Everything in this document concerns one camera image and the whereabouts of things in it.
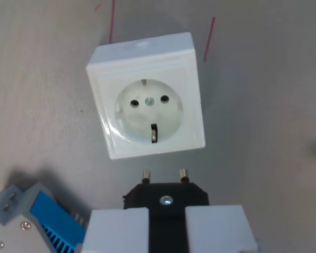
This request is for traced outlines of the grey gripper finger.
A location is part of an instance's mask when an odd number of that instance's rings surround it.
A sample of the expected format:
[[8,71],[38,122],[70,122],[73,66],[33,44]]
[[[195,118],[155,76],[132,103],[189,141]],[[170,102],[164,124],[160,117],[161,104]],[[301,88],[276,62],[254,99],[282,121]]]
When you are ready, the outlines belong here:
[[149,252],[148,208],[93,210],[81,252]]
[[258,252],[241,205],[185,208],[189,252]]

